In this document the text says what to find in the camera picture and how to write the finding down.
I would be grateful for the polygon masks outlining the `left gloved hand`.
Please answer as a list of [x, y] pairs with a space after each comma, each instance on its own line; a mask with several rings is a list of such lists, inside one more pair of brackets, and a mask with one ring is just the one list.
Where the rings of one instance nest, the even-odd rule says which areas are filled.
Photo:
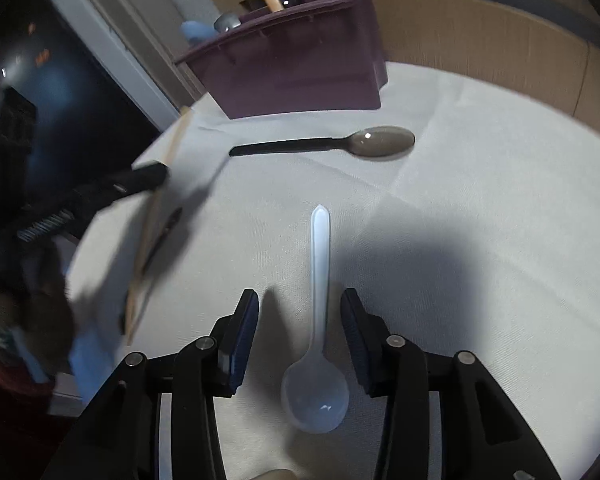
[[57, 245], [48, 242], [0, 274], [0, 386], [50, 394], [69, 368], [76, 322]]

